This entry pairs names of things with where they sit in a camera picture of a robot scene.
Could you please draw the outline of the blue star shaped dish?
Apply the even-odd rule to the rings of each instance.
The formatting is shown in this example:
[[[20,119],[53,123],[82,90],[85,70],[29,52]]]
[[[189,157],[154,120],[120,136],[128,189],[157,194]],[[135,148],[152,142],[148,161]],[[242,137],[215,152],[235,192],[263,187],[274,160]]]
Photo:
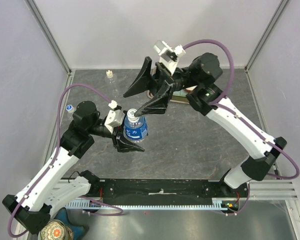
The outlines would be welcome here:
[[[73,232],[74,240],[82,240],[87,233],[87,228],[84,225],[78,225],[76,223],[72,223],[68,217],[68,212],[65,208],[59,210],[56,218],[62,221],[67,227],[71,229]]]

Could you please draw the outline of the metal serving tray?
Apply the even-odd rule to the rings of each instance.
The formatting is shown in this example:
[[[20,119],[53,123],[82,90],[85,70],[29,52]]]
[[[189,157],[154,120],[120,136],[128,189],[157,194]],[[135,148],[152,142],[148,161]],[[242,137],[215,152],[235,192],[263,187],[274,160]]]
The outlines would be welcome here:
[[[189,101],[186,97],[187,92],[185,90],[175,91],[172,94],[171,102],[180,103],[180,104],[189,104]]]

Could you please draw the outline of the blue label plastic bottle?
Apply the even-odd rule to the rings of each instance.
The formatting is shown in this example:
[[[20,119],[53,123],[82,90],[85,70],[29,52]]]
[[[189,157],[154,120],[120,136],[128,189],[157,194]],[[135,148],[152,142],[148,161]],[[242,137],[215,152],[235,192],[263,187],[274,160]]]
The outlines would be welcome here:
[[[145,139],[148,135],[148,125],[144,116],[139,116],[137,121],[129,121],[126,116],[124,118],[124,130],[125,138],[133,143],[139,143]]]

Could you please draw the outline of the cream notched bottle cap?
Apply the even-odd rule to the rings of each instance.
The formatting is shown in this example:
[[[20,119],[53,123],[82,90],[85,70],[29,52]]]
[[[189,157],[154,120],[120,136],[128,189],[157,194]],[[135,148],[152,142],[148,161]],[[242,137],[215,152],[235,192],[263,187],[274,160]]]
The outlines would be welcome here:
[[[112,72],[111,70],[107,70],[107,71],[106,71],[106,76],[107,76],[108,78],[112,78],[112,77],[114,76],[114,74],[113,74],[113,72]]]

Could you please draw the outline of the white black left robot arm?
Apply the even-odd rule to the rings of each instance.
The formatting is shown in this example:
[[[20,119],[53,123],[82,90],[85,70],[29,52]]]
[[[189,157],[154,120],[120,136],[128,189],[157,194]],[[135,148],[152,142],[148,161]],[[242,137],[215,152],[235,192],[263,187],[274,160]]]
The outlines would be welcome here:
[[[37,175],[16,195],[8,194],[2,204],[27,232],[38,234],[59,209],[72,200],[96,196],[102,187],[101,179],[89,170],[52,192],[55,185],[94,144],[94,136],[111,139],[119,153],[144,152],[144,149],[124,135],[126,120],[137,121],[135,109],[122,110],[113,100],[104,119],[92,101],[83,101],[72,110],[72,121],[50,157]]]

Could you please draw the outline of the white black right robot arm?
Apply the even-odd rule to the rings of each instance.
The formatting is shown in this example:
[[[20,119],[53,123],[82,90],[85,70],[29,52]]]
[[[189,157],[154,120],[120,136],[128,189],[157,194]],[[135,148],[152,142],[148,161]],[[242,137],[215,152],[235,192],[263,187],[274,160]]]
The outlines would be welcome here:
[[[173,92],[193,87],[186,95],[192,108],[219,124],[230,133],[248,152],[249,156],[236,167],[228,170],[219,182],[219,191],[225,197],[232,196],[242,184],[250,180],[262,181],[276,162],[287,142],[283,137],[273,137],[242,114],[232,101],[221,96],[215,81],[222,75],[218,57],[204,53],[196,57],[188,67],[171,72],[161,62],[156,62],[151,72],[152,59],[146,57],[136,79],[123,94],[125,98],[145,91],[152,99],[142,105],[135,116],[163,115]]]

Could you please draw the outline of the clear bottle with notched cap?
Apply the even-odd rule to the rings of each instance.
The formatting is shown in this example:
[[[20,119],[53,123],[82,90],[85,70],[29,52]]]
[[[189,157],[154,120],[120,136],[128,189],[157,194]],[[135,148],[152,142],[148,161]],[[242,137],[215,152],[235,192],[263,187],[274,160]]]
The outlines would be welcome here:
[[[117,98],[119,96],[119,91],[118,91],[118,86],[117,86],[117,75],[113,73],[112,78],[108,78],[106,75],[105,81],[108,84],[109,89],[111,90],[112,97]]]

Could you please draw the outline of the clear wide plastic bottle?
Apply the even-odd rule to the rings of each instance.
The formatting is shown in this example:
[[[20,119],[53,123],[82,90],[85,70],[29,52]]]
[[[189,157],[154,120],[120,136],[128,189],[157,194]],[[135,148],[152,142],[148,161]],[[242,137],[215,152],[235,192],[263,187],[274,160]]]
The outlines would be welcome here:
[[[73,107],[73,105],[68,104],[65,108],[66,112],[67,112],[67,116],[72,116],[72,114],[75,112],[75,108]]]

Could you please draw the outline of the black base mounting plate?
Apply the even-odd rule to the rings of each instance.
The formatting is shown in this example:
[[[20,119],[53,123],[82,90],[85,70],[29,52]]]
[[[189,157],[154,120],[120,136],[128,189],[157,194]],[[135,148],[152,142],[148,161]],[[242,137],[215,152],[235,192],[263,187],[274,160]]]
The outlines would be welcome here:
[[[208,205],[230,196],[218,181],[204,179],[114,179],[91,186],[88,197],[109,205]]]

